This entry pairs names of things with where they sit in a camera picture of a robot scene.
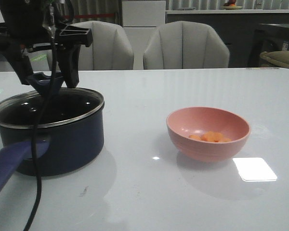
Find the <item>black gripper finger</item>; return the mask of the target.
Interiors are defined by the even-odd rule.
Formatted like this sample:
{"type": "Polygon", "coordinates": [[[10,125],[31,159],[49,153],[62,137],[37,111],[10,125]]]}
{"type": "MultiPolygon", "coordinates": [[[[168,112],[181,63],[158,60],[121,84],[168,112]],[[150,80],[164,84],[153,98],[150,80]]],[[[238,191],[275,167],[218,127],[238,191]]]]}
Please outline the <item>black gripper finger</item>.
{"type": "Polygon", "coordinates": [[[11,65],[22,85],[29,85],[27,77],[33,75],[29,57],[22,53],[20,44],[0,41],[0,54],[11,65]]]}
{"type": "Polygon", "coordinates": [[[92,44],[92,30],[59,24],[55,32],[57,62],[68,88],[79,83],[79,53],[82,45],[92,44]]]}

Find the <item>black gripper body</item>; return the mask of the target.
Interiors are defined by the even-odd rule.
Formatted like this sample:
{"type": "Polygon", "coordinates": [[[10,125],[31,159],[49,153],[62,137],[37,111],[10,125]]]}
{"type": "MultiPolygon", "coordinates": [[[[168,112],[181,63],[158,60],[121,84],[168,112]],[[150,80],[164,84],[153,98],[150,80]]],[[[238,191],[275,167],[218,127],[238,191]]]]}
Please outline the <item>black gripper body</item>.
{"type": "Polygon", "coordinates": [[[61,33],[74,19],[69,0],[0,0],[0,52],[51,49],[51,39],[58,50],[74,46],[61,33]]]}

